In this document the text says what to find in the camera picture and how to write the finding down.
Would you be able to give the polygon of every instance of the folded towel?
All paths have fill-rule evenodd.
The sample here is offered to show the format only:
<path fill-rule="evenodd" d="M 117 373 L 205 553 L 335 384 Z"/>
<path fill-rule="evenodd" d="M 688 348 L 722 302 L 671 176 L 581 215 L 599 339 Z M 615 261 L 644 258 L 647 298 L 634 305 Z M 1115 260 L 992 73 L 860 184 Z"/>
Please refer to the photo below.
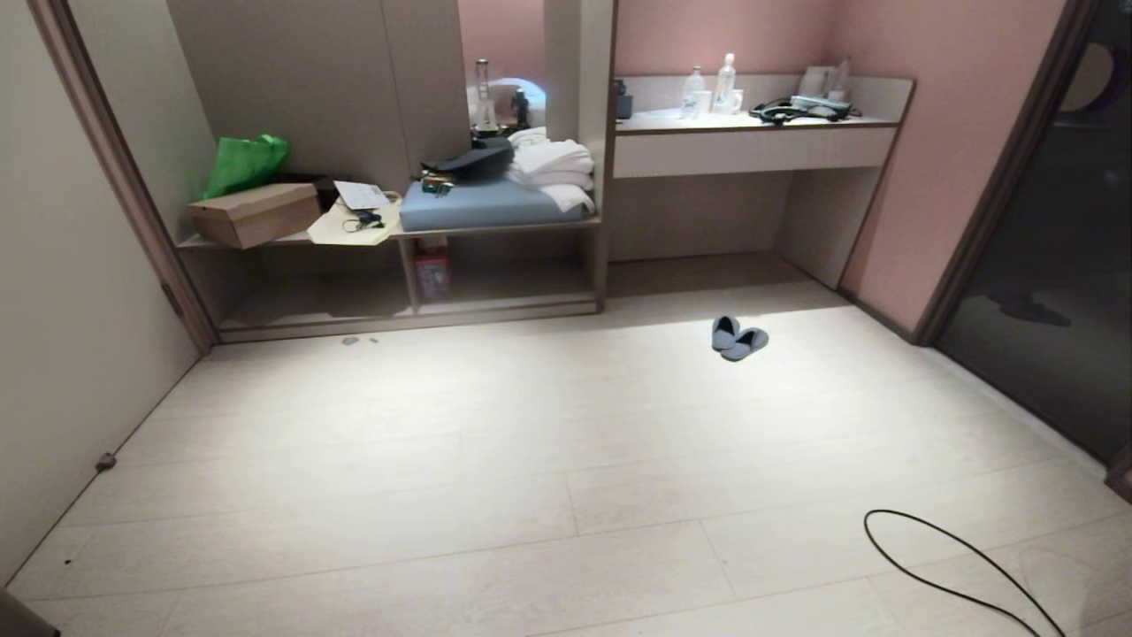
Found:
<path fill-rule="evenodd" d="M 514 146 L 516 150 L 524 146 L 534 146 L 537 144 L 550 143 L 550 138 L 547 137 L 546 126 L 540 126 L 538 128 L 528 128 L 526 130 L 520 130 L 518 132 L 513 134 L 511 137 L 507 137 L 507 140 L 511 141 L 511 145 Z"/>
<path fill-rule="evenodd" d="M 558 183 L 567 183 L 572 186 L 577 186 L 583 190 L 593 189 L 593 178 L 584 172 L 572 172 L 569 170 L 551 170 L 550 172 L 541 172 L 534 175 L 523 174 L 522 171 L 516 169 L 514 164 L 507 170 L 507 178 L 512 181 L 518 183 L 524 183 L 526 186 L 556 186 Z"/>
<path fill-rule="evenodd" d="M 515 161 L 512 165 L 528 178 L 554 171 L 589 174 L 593 172 L 593 157 L 590 156 L 590 150 L 585 146 L 567 139 L 566 141 L 523 146 L 515 150 Z"/>
<path fill-rule="evenodd" d="M 558 209 L 563 212 L 584 205 L 590 210 L 590 214 L 594 213 L 593 199 L 590 198 L 590 195 L 585 193 L 585 190 L 577 186 L 558 183 L 555 186 L 543 186 L 539 189 L 554 199 L 558 204 Z"/>

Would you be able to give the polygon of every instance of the black cord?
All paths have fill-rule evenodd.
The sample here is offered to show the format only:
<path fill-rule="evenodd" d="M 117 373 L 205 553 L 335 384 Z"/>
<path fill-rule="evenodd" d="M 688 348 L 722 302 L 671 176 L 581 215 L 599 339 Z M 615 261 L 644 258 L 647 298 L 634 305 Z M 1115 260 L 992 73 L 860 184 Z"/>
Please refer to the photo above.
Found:
<path fill-rule="evenodd" d="M 993 566 L 998 573 L 1001 573 L 1003 575 L 1003 577 L 1005 577 L 1006 579 L 1009 579 L 1010 583 L 1013 584 L 1015 588 L 1018 588 L 1019 591 L 1021 591 L 1022 595 L 1026 595 L 1026 599 L 1029 600 L 1038 609 L 1038 611 L 1041 612 L 1041 616 L 1046 618 L 1046 621 L 1049 622 L 1049 626 L 1053 626 L 1054 629 L 1057 630 L 1057 635 L 1060 637 L 1065 637 L 1065 632 L 1061 629 L 1060 626 L 1057 626 L 1057 622 L 1054 621 L 1054 619 L 1052 617 L 1049 617 L 1049 613 L 1047 613 L 1046 610 L 1044 608 L 1041 608 L 1041 604 L 1039 604 L 1038 601 L 1035 600 L 1034 596 L 1030 595 L 1026 591 L 1026 588 L 1022 588 L 1021 584 L 1019 584 L 1013 577 L 1011 577 L 1010 574 L 1006 573 L 1002 567 L 1000 567 L 997 563 L 995 563 L 994 560 L 992 560 L 990 558 L 988 558 L 983 551 L 979 551 L 975 546 L 971 546 L 971 544 L 968 543 L 962 537 L 959 537 L 958 535 L 955 535 L 953 533 L 944 531 L 944 530 L 935 526 L 934 524 L 932 524 L 932 523 L 929 523 L 929 522 L 927 522 L 925 519 L 920 519 L 920 518 L 917 518 L 916 516 L 911 516 L 911 515 L 903 514 L 903 513 L 900 513 L 900 511 L 892 511 L 892 510 L 889 510 L 889 509 L 874 509 L 874 510 L 865 514 L 865 535 L 867 535 L 868 536 L 868 541 L 873 543 L 873 548 L 875 548 L 877 550 L 877 552 L 880 552 L 881 556 L 884 557 L 885 560 L 889 560 L 890 565 L 892 565 L 892 566 L 897 567 L 898 569 L 900 569 L 900 573 L 907 575 L 908 577 L 915 579 L 916 582 L 919 582 L 920 584 L 927 584 L 932 588 L 935 588 L 937 591 L 943 591 L 944 593 L 946 593 L 949 595 L 954 595 L 955 597 L 960 597 L 962 600 L 967 600 L 968 602 L 975 602 L 976 604 L 978 604 L 980 606 L 985 606 L 985 608 L 990 609 L 993 611 L 998 611 L 1000 613 L 1002 613 L 1002 614 L 1009 617 L 1010 619 L 1017 621 L 1019 625 L 1022 626 L 1022 628 L 1024 628 L 1027 631 L 1029 631 L 1029 634 L 1032 635 L 1034 637 L 1041 637 L 1041 635 L 1039 635 L 1038 631 L 1034 629 L 1034 627 L 1031 627 L 1029 623 L 1026 623 L 1024 621 L 1022 621 L 1021 618 L 1019 618 L 1014 613 L 1007 611 L 1006 609 L 996 606 L 996 605 L 994 605 L 994 604 L 992 604 L 989 602 L 984 602 L 983 600 L 978 600 L 978 599 L 971 597 L 970 595 L 964 595 L 964 594 L 962 594 L 962 593 L 960 593 L 958 591 L 952 591 L 951 588 L 946 588 L 944 586 L 940 586 L 938 584 L 935 584 L 934 582 L 928 582 L 928 580 L 924 579 L 923 577 L 920 577 L 920 576 L 918 576 L 918 575 L 909 571 L 904 567 L 900 566 L 899 562 L 897 562 L 895 560 L 893 560 L 891 556 L 889 556 L 887 553 L 884 552 L 884 549 L 881 549 L 881 545 L 877 544 L 876 539 L 873 537 L 872 530 L 868 528 L 868 518 L 871 518 L 872 516 L 874 516 L 876 514 L 885 514 L 885 515 L 889 515 L 889 516 L 898 516 L 898 517 L 901 517 L 901 518 L 908 518 L 908 519 L 917 522 L 917 523 L 919 523 L 919 524 L 921 524 L 924 526 L 931 527 L 931 528 L 933 528 L 933 530 L 935 530 L 935 531 L 937 531 L 937 532 L 946 535 L 947 537 L 954 540 L 955 542 L 959 542 L 963 546 L 967 546 L 968 549 L 970 549 L 971 551 L 974 551 L 976 556 L 983 558 L 983 560 L 985 562 L 987 562 L 988 565 Z"/>

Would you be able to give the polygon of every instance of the blue cushion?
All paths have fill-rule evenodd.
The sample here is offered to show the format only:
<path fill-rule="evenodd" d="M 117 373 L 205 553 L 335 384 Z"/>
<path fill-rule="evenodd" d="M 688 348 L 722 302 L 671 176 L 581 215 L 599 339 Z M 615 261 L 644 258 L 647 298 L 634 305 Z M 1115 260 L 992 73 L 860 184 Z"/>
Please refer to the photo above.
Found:
<path fill-rule="evenodd" d="M 401 204 L 401 226 L 406 232 L 495 225 L 565 223 L 586 216 L 585 206 L 558 209 L 542 190 L 511 179 L 455 186 L 437 197 L 413 181 Z"/>

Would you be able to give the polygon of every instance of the black bag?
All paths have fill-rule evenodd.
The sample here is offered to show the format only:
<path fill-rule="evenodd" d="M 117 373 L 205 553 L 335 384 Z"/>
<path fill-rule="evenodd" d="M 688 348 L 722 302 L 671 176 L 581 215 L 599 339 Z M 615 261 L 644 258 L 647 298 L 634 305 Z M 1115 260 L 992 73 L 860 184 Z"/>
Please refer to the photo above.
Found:
<path fill-rule="evenodd" d="M 427 170 L 451 175 L 456 182 L 489 181 L 507 172 L 515 148 L 506 137 L 475 139 L 472 149 L 458 157 L 421 162 Z"/>

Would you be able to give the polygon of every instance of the white drawer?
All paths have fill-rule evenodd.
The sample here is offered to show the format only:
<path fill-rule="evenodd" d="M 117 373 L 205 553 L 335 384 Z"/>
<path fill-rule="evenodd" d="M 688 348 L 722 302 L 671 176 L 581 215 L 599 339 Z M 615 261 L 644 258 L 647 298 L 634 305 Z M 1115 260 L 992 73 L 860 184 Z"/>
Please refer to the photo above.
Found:
<path fill-rule="evenodd" d="M 897 127 L 619 135 L 614 177 L 883 165 Z"/>

